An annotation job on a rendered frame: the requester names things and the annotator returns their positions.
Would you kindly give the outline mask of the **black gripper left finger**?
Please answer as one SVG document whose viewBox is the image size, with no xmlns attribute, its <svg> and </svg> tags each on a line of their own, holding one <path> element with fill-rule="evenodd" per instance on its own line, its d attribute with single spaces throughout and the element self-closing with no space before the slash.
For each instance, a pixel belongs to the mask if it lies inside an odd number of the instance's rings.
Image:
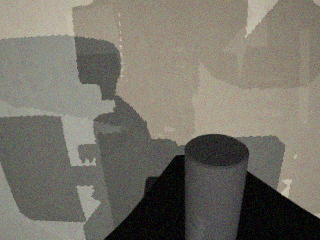
<svg viewBox="0 0 320 240">
<path fill-rule="evenodd" d="M 185 240 L 184 155 L 176 155 L 147 195 L 104 240 Z"/>
</svg>

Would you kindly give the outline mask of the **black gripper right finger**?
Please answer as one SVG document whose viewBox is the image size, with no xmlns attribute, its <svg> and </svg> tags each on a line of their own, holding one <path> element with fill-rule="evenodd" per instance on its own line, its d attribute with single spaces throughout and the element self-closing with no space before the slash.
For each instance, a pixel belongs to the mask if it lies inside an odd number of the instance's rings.
<svg viewBox="0 0 320 240">
<path fill-rule="evenodd" d="M 320 240 L 320 219 L 247 171 L 236 240 Z"/>
</svg>

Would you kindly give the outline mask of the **grey cylinder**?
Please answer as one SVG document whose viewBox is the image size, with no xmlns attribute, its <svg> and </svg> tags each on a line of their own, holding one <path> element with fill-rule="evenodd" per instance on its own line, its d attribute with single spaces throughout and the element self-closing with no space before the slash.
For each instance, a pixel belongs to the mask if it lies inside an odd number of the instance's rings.
<svg viewBox="0 0 320 240">
<path fill-rule="evenodd" d="M 185 240 L 236 240 L 248 159 L 232 136 L 208 133 L 185 144 Z"/>
</svg>

